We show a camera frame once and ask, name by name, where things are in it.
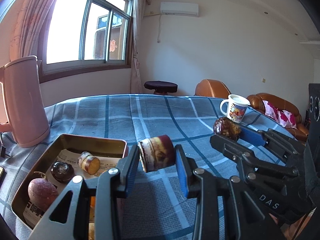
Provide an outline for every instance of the window frame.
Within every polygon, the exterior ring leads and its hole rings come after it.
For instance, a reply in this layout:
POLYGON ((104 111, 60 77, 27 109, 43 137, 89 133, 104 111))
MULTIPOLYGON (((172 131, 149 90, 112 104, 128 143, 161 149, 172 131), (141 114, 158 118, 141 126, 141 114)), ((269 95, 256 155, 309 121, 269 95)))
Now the window frame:
POLYGON ((119 8, 114 6, 113 4, 107 2, 106 0, 87 0, 86 7, 84 10, 84 17, 81 27, 81 37, 79 43, 79 56, 81 59, 74 61, 65 61, 65 62, 57 62, 51 63, 52 68, 57 71, 44 71, 46 69, 46 55, 47 55, 47 42, 48 42, 48 33, 50 28, 50 23, 52 19, 52 14, 54 11, 55 3, 57 0, 54 0, 51 8, 48 11, 47 17, 44 21, 44 24, 41 28, 39 34, 38 41, 38 59, 41 60, 39 64, 38 72, 39 72, 39 81, 40 83, 51 81, 54 79, 77 75, 81 73, 89 73, 94 71, 108 70, 108 69, 121 69, 121 68, 131 68, 131 58, 132 58, 132 46, 133 46, 133 24, 132 24, 132 11, 133 11, 133 0, 129 0, 129 6, 131 6, 131 13, 128 15, 124 11, 121 11, 119 8), (86 36, 86 28, 87 22, 90 12, 90 6, 92 3, 95 3, 103 8, 109 10, 108 22, 107 22, 107 30, 105 36, 105 44, 104 51, 107 54, 104 59, 92 59, 92 60, 84 60, 84 48, 85 48, 85 36, 86 36), (109 58, 109 48, 110 47, 110 35, 112 31, 112 18, 114 13, 117 13, 121 17, 127 20, 126 30, 125 30, 125 41, 124 46, 126 50, 124 51, 124 60, 117 59, 108 59, 109 58))

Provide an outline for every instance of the blue gripper pad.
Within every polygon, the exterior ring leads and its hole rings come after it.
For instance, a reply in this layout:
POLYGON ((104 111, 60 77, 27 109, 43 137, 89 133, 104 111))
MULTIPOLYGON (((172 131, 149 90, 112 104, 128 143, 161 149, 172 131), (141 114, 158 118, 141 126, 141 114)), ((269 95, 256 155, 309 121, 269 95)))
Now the blue gripper pad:
POLYGON ((126 178, 127 195, 129 195, 132 191, 134 181, 137 175, 138 163, 139 163, 139 158, 135 158, 132 165, 130 165, 129 167, 129 171, 126 178))
POLYGON ((120 184, 122 185, 122 192, 127 197, 132 191, 134 181, 137 175, 138 163, 139 163, 139 147, 133 145, 129 155, 121 160, 117 164, 117 168, 120 170, 120 184))
POLYGON ((187 197, 188 196, 188 181, 187 181, 187 173, 185 170, 185 165, 183 164, 183 160, 182 158, 186 158, 185 156, 181 156, 181 154, 184 155, 184 152, 182 150, 182 152, 180 152, 177 147, 179 145, 177 145, 175 147, 176 150, 176 168, 177 168, 177 173, 178 173, 178 178, 179 178, 179 182, 180 182, 180 188, 181 191, 183 192, 184 196, 187 197))
POLYGON ((261 132, 255 131, 253 129, 250 129, 242 125, 241 125, 240 139, 248 143, 251 143, 256 147, 264 146, 266 144, 266 141, 264 140, 263 134, 261 132))

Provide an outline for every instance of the electrical cable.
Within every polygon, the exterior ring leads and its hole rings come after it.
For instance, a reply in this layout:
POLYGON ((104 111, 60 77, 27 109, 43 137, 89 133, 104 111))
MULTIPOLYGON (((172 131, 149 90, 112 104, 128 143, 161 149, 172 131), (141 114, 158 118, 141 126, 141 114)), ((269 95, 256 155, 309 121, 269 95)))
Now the electrical cable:
POLYGON ((145 14, 144 17, 147 16, 155 16, 155 15, 160 15, 161 13, 150 13, 150 14, 145 14))
POLYGON ((2 134, 3 132, 0 132, 0 156, 4 158, 5 156, 9 156, 9 155, 6 155, 7 150, 3 144, 2 134))
POLYGON ((301 220, 301 222, 300 222, 300 224, 299 224, 299 226, 298 226, 297 230, 295 231, 295 233, 294 233, 294 235, 293 235, 292 240, 295 240, 295 238, 296 238, 296 236, 297 236, 297 234, 298 234, 298 232, 299 232, 299 230, 300 230, 300 228, 301 228, 301 226, 302 226, 303 222, 306 220, 306 218, 308 217, 308 215, 309 215, 309 214, 305 214, 305 215, 304 215, 304 217, 303 217, 303 219, 301 220))
POLYGON ((162 16, 162 14, 160 14, 160 16, 159 16, 159 33, 158 33, 157 43, 160 43, 160 33, 161 33, 161 16, 162 16))

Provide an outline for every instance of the gold tin tray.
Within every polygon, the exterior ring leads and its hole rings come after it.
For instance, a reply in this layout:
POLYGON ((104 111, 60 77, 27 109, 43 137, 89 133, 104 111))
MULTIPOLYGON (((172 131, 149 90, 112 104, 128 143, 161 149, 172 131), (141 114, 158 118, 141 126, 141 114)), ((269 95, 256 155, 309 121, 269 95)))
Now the gold tin tray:
POLYGON ((30 229, 24 217, 23 212, 30 200, 28 195, 28 185, 31 180, 37 178, 33 172, 41 171, 46 173, 48 168, 55 161, 58 154, 67 149, 71 152, 81 154, 84 151, 100 157, 123 158, 128 155, 127 142, 118 139, 97 138, 80 136, 73 134, 61 134, 42 154, 30 172, 27 174, 20 187, 18 188, 12 203, 12 212, 30 229))

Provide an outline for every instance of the black stool cushion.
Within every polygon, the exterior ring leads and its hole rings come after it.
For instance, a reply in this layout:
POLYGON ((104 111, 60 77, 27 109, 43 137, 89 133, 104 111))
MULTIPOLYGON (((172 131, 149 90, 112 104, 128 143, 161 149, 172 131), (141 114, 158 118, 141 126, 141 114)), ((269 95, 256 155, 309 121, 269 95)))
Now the black stool cushion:
POLYGON ((164 92, 164 93, 175 93, 178 90, 178 85, 171 82, 166 81, 147 81, 144 84, 146 89, 154 89, 157 92, 164 92))

